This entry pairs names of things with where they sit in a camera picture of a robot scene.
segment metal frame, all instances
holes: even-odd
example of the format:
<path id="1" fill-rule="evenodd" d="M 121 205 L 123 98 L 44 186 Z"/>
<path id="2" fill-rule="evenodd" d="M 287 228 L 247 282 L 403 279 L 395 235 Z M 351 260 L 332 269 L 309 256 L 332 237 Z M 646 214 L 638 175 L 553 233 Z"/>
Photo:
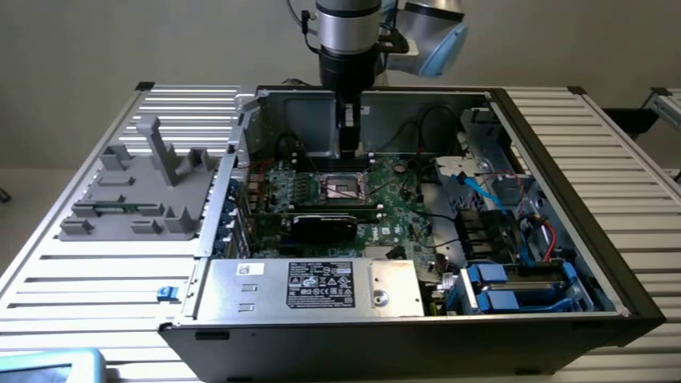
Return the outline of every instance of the metal frame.
<path id="1" fill-rule="evenodd" d="M 636 154 L 623 148 L 616 139 L 607 140 L 612 137 L 611 127 L 599 118 L 599 109 L 588 105 L 581 96 L 564 87 L 507 88 L 507 91 L 629 268 L 670 320 L 625 348 L 597 349 L 552 377 L 537 377 L 536 381 L 676 381 L 681 376 L 681 252 L 674 235 L 681 231 L 681 206 L 669 197 L 661 199 L 668 192 L 645 168 L 637 165 Z M 185 146 L 208 146 L 212 153 L 217 153 L 224 150 L 217 144 L 224 147 L 229 126 L 239 119 L 236 113 L 213 112 L 216 118 L 209 118 L 205 111 L 200 113 L 185 107 L 239 106 L 240 99 L 247 100 L 253 93 L 253 88 L 244 87 L 167 85 L 141 94 L 156 99 L 184 100 L 161 101 L 177 109 L 172 112 L 175 116 L 187 117 L 168 120 L 167 126 L 173 128 L 167 131 L 168 138 L 180 150 Z M 157 104 L 160 101 L 144 102 Z M 132 129 L 124 131 L 127 122 L 128 117 L 124 117 L 120 134 L 129 136 L 133 133 L 135 136 Z M 139 141 L 125 143 L 132 152 L 144 152 L 145 147 Z M 91 160 L 87 161 L 81 170 L 93 165 Z M 85 178 L 76 175 L 51 214 L 59 213 L 64 198 L 76 192 L 75 188 Z M 43 225 L 49 229 L 55 222 L 49 217 L 32 236 L 33 241 L 43 238 Z M 8 306 L 0 308 L 0 355 L 32 353 L 64 344 L 89 345 L 103 351 L 109 361 L 108 378 L 112 381 L 197 381 L 191 369 L 157 337 L 155 328 L 161 320 L 159 315 L 164 318 L 180 314 L 179 305 L 156 303 L 156 290 L 189 278 L 192 268 L 185 260 L 191 262 L 191 259 L 180 258 L 187 249 L 172 249 L 167 257 L 156 258 L 157 251 L 140 247 L 132 259 L 119 259 L 112 254 L 129 252 L 97 249 L 88 254 L 68 252 L 63 247 L 53 248 L 51 258 L 41 258 L 41 248 L 40 243 L 27 244 L 15 260 L 16 266 L 0 279 L 4 290 L 11 288 L 17 292 L 5 292 L 4 303 L 27 309 L 20 313 Z M 108 271 L 111 266 L 116 266 L 116 270 Z M 79 270 L 67 273 L 71 268 Z M 17 272 L 29 276 L 31 281 L 20 281 Z M 75 282 L 55 279 L 75 274 L 80 275 Z M 117 275 L 116 278 L 125 280 L 103 279 L 105 275 Z M 489 377 L 467 381 L 495 383 L 527 379 Z"/>
<path id="2" fill-rule="evenodd" d="M 649 108 L 681 132 L 681 89 L 652 88 L 642 108 Z"/>

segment blue latch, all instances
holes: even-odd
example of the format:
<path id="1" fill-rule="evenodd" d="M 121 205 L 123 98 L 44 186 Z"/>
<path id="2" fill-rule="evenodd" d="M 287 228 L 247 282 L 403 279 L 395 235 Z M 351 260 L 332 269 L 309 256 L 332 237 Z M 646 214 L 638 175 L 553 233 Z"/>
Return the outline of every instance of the blue latch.
<path id="1" fill-rule="evenodd" d="M 159 302 L 172 302 L 177 300 L 177 291 L 180 289 L 173 286 L 164 286 L 159 289 L 159 293 L 156 294 L 156 300 Z"/>
<path id="2" fill-rule="evenodd" d="M 468 268 L 468 278 L 471 279 L 472 283 L 480 282 L 480 273 L 477 272 L 477 265 L 473 265 Z"/>
<path id="3" fill-rule="evenodd" d="M 571 283 L 576 283 L 577 282 L 577 271 L 575 270 L 573 265 L 569 264 L 568 262 L 565 262 L 563 264 L 563 272 L 565 273 L 565 277 L 568 278 L 568 281 L 571 281 Z"/>
<path id="4" fill-rule="evenodd" d="M 513 291 L 485 291 L 488 295 L 489 307 L 493 311 L 517 311 L 520 310 L 519 301 L 515 298 Z"/>
<path id="5" fill-rule="evenodd" d="M 497 263 L 476 265 L 477 271 L 480 272 L 480 278 L 483 282 L 487 283 L 501 283 L 509 280 L 507 276 L 507 270 L 504 269 L 504 265 L 499 265 Z"/>

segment power supply label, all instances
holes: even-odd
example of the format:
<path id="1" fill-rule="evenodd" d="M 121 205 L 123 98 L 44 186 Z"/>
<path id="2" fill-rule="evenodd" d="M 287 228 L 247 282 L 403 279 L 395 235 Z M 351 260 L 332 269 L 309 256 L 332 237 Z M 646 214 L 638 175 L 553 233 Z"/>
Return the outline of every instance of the power supply label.
<path id="1" fill-rule="evenodd" d="M 292 309 L 355 307 L 352 262 L 291 262 L 287 305 Z"/>

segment blue cable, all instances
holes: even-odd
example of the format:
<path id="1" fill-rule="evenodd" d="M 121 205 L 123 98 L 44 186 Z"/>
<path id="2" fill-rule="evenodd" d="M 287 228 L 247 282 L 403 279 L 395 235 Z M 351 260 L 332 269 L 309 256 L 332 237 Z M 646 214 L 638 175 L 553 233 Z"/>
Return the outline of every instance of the blue cable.
<path id="1" fill-rule="evenodd" d="M 497 208 L 501 210 L 503 214 L 507 214 L 507 211 L 504 210 L 504 205 L 501 204 L 501 200 L 496 195 L 489 194 L 483 187 L 477 184 L 477 182 L 472 178 L 467 178 L 464 180 L 467 185 L 473 188 L 473 190 L 485 198 L 489 198 L 495 205 L 497 205 Z"/>

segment workbench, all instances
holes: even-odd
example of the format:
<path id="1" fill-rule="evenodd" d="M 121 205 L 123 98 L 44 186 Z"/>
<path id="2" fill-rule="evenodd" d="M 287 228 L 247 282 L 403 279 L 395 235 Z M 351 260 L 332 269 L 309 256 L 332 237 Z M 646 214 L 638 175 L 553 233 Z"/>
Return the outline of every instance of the workbench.
<path id="1" fill-rule="evenodd" d="M 181 302 L 156 300 L 163 286 L 187 285 L 199 239 L 105 242 L 56 239 L 68 206 L 97 173 L 112 138 L 149 152 L 129 122 L 160 116 L 177 152 L 224 151 L 236 124 L 239 86 L 140 86 L 0 278 L 0 356 L 96 347 L 111 381 L 197 381 L 156 334 Z M 552 377 L 461 381 L 638 382 L 681 379 L 681 188 L 575 87 L 507 88 L 535 133 L 660 306 L 668 323 L 625 348 L 603 348 Z M 515 150 L 520 163 L 521 154 Z"/>

